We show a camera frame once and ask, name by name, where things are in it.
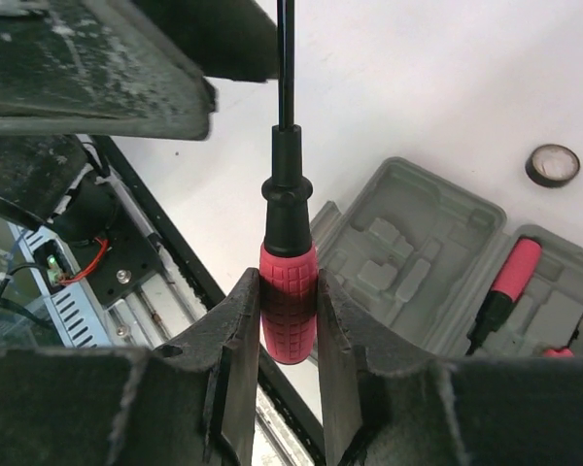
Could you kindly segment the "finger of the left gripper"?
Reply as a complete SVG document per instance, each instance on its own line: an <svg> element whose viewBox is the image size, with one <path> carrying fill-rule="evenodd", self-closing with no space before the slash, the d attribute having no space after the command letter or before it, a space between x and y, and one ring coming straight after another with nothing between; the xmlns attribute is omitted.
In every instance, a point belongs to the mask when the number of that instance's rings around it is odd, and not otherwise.
<svg viewBox="0 0 583 466"><path fill-rule="evenodd" d="M135 6L208 77L278 77L277 27L255 1L144 0Z"/></svg>
<svg viewBox="0 0 583 466"><path fill-rule="evenodd" d="M0 136L201 141L214 89L133 1L0 1Z"/></svg>

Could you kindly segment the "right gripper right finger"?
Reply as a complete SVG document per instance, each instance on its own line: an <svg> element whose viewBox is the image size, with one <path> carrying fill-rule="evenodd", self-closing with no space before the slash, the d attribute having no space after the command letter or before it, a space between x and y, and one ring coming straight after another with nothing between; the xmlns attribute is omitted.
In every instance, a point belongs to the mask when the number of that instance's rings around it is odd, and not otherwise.
<svg viewBox="0 0 583 466"><path fill-rule="evenodd" d="M317 288L329 465L583 465L583 358L442 357Z"/></svg>

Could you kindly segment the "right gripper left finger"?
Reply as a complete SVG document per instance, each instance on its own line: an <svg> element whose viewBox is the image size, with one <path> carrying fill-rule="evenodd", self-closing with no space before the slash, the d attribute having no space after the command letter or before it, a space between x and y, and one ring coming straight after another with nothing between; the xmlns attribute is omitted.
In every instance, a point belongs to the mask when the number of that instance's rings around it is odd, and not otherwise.
<svg viewBox="0 0 583 466"><path fill-rule="evenodd" d="M0 349L0 465L248 465L259 277L158 349Z"/></svg>

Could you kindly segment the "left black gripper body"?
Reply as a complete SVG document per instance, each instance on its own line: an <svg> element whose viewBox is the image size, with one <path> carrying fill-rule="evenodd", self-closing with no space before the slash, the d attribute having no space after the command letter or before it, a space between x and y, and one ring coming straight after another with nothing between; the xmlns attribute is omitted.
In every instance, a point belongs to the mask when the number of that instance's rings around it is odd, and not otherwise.
<svg viewBox="0 0 583 466"><path fill-rule="evenodd" d="M0 217L43 225L86 164L75 135L0 136Z"/></svg>

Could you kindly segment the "grey plastic tool case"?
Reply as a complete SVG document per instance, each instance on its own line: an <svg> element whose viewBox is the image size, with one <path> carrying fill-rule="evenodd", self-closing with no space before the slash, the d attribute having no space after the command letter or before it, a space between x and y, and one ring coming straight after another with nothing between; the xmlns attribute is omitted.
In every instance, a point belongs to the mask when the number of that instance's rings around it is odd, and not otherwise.
<svg viewBox="0 0 583 466"><path fill-rule="evenodd" d="M320 264L393 332L462 355L515 243L542 246L507 322L474 354L530 356L568 344L583 317L583 248L534 224L504 230L502 208L400 157L386 160L346 211L326 203L311 223Z"/></svg>

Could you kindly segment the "red-handled screwdriver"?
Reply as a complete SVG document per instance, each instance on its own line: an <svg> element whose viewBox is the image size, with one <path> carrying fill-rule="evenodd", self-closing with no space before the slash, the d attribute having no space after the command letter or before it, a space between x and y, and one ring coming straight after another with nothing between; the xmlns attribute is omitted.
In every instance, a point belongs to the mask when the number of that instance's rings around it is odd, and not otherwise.
<svg viewBox="0 0 583 466"><path fill-rule="evenodd" d="M318 261L310 232L313 186L302 172L301 127L294 121L293 1L277 3L278 124L272 128L271 177L260 249L261 323L266 349L293 365L311 353L316 338Z"/></svg>
<svg viewBox="0 0 583 466"><path fill-rule="evenodd" d="M478 350L492 332L497 332L511 315L513 308L533 276L542 254L536 240L521 237L507 255L495 277L468 333L466 355Z"/></svg>

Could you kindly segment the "black electrical tape roll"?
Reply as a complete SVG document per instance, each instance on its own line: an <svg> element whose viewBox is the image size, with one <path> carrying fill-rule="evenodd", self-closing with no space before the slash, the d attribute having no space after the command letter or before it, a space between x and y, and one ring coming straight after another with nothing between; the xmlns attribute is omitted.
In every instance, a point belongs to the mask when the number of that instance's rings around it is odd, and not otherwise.
<svg viewBox="0 0 583 466"><path fill-rule="evenodd" d="M580 172L581 163L576 153L556 144L537 147L528 157L525 172L537 185L560 188L570 183Z"/></svg>

